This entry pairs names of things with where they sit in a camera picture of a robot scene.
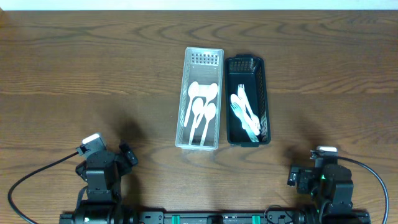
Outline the white plastic spoon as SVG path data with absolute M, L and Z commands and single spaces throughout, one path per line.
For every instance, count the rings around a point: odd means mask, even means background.
M 213 99 L 216 98 L 218 94 L 218 84 L 217 83 L 212 83 L 209 87 L 209 91 L 208 91 L 208 95 L 205 98 L 205 104 L 203 106 L 203 109 L 201 111 L 201 113 L 199 114 L 198 118 L 197 118 L 197 123 L 196 123 L 196 128 L 200 125 L 200 122 L 205 114 L 205 108 L 208 105 L 208 103 L 210 101 L 212 101 Z
M 246 107 L 243 105 L 243 103 L 242 103 L 241 99 L 239 98 L 239 96 L 236 95 L 236 94 L 232 94 L 232 95 L 230 96 L 230 103 L 231 103 L 231 104 L 232 104 L 232 103 L 237 103 L 237 104 L 241 107 L 241 109 L 242 109 L 242 111 L 243 111 L 244 119 L 246 120 L 246 122 L 248 123 L 248 125 L 250 126 L 250 128 L 252 129 L 252 125 L 253 125 L 252 120 L 251 120 L 251 118 L 249 117 L 248 113 L 246 112 Z
M 188 124 L 188 120 L 190 117 L 190 110 L 192 107 L 192 101 L 194 99 L 194 97 L 196 97 L 199 93 L 199 83 L 198 82 L 192 82 L 188 88 L 188 96 L 189 96 L 189 103 L 188 103 L 188 107 L 187 107 L 187 111 L 185 114 L 185 119 L 184 119 L 184 126 L 186 127 Z
M 189 145 L 192 144 L 193 136 L 194 136 L 195 129 L 196 129 L 197 118 L 203 109 L 203 104 L 204 104 L 204 102 L 203 102 L 202 98 L 196 98 L 195 101 L 193 102 L 192 111 L 193 111 L 194 117 L 193 117 L 193 122 L 192 122 L 191 131 L 190 131 L 189 142 L 188 142 Z
M 205 108 L 204 116 L 206 119 L 206 123 L 201 136 L 200 146 L 203 146 L 205 143 L 209 122 L 215 117 L 215 114 L 216 114 L 216 105 L 214 103 L 208 104 Z

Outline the white plastic fork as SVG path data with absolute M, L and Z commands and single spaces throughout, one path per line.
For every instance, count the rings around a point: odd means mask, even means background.
M 249 117 L 251 118 L 252 123 L 253 123 L 253 125 L 252 125 L 252 131 L 253 131 L 256 135 L 259 135 L 260 128 L 261 128 L 261 125 L 260 125 L 260 122 L 259 122 L 259 118 L 258 118 L 257 115 L 255 115 L 255 114 L 253 113 L 250 104 L 249 104 L 249 108 L 247 109 L 247 111 L 249 112 Z
M 248 109 L 249 108 L 249 102 L 248 98 L 246 95 L 246 91 L 244 89 L 244 84 L 239 84 L 238 85 L 238 96 L 241 99 L 243 105 Z

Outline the pale green plastic fork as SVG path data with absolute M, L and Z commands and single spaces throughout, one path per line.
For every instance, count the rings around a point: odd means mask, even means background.
M 237 103 L 232 103 L 231 108 L 232 108 L 234 114 L 241 121 L 241 126 L 245 130 L 247 135 L 249 136 L 251 142 L 258 142 L 259 140 L 258 140 L 257 136 L 253 133 L 252 129 L 250 128 L 250 126 L 248 125 L 246 120 L 244 119 L 243 111 L 242 111 L 241 107 Z

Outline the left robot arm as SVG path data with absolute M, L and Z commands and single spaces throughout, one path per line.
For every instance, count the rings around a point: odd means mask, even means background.
M 121 177 L 138 164 L 127 142 L 119 143 L 119 153 L 106 149 L 101 140 L 82 144 L 76 150 L 85 160 L 75 172 L 87 183 L 81 189 L 71 223 L 138 223 L 133 209 L 122 204 Z

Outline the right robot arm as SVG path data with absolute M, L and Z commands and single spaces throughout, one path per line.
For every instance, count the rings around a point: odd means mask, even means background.
M 360 223 L 353 212 L 352 173 L 338 164 L 338 159 L 323 156 L 314 167 L 292 166 L 287 185 L 299 194 L 309 195 L 313 205 L 306 205 L 293 214 L 294 223 Z

